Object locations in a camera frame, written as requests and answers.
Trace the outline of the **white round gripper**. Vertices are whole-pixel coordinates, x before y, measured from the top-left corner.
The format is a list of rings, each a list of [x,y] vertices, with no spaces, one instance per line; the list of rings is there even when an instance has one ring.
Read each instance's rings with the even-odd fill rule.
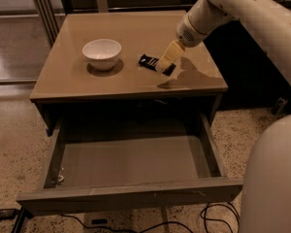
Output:
[[[185,48],[197,47],[208,37],[209,26],[204,14],[187,13],[177,26],[177,40],[172,41],[155,66],[159,73],[167,72],[184,53]]]

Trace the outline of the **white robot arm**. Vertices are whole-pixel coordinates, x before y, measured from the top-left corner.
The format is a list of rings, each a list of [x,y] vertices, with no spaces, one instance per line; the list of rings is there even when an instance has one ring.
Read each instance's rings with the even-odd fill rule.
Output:
[[[237,19],[291,85],[291,11],[273,0],[198,0],[156,65],[164,72],[186,48]],[[246,164],[240,233],[291,233],[291,115],[260,136]]]

